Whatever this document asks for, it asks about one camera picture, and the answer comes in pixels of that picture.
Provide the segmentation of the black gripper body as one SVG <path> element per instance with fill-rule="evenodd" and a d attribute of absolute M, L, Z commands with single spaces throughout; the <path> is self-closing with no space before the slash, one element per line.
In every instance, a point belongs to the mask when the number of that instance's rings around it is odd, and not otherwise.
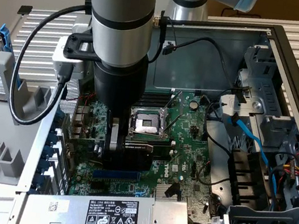
<path fill-rule="evenodd" d="M 131 67 L 115 68 L 95 62 L 95 92 L 115 117 L 125 117 L 143 95 L 148 73 L 148 57 Z"/>

